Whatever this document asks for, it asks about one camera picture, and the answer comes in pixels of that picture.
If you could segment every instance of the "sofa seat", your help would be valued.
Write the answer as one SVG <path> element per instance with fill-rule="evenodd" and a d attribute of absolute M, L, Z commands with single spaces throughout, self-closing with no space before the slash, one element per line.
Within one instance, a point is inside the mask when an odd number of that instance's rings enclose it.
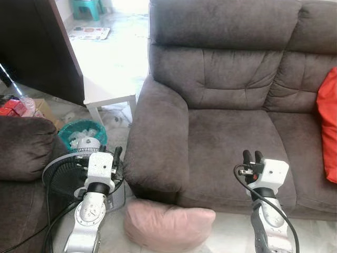
<path fill-rule="evenodd" d="M 296 182 L 298 206 L 293 216 L 306 213 L 310 218 L 312 213 L 314 218 L 321 211 L 335 217 L 337 185 L 325 178 L 319 120 L 306 113 L 270 112 L 269 116 L 282 139 Z"/>
<path fill-rule="evenodd" d="M 250 213 L 252 201 L 233 175 L 243 150 L 288 161 L 281 138 L 265 111 L 189 110 L 189 185 L 178 204 L 217 211 Z M 284 210 L 295 207 L 296 192 L 289 170 L 277 197 Z"/>

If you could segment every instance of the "dark wooden cabinet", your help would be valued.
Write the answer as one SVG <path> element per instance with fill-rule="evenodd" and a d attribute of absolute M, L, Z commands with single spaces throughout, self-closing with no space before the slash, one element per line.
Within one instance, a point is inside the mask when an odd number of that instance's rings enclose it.
<path fill-rule="evenodd" d="M 1 0 L 0 24 L 0 63 L 14 81 L 83 104 L 83 75 L 55 0 Z"/>

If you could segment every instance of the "wall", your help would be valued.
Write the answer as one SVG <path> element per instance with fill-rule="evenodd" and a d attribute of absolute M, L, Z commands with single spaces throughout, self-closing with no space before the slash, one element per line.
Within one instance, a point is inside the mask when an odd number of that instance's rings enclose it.
<path fill-rule="evenodd" d="M 73 15 L 70 0 L 56 0 L 56 6 L 63 22 Z"/>

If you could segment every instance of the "red pillow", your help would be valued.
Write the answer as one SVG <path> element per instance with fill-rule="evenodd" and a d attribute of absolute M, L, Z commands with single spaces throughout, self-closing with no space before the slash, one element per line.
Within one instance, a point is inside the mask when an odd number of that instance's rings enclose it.
<path fill-rule="evenodd" d="M 326 178 L 337 183 L 337 67 L 332 68 L 320 87 L 317 105 L 322 117 Z"/>

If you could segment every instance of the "sofa backrest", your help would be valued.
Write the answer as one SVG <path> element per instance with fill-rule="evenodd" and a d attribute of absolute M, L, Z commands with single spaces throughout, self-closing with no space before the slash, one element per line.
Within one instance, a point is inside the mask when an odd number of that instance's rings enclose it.
<path fill-rule="evenodd" d="M 190 108 L 311 112 L 337 65 L 337 3 L 151 0 L 150 71 Z"/>

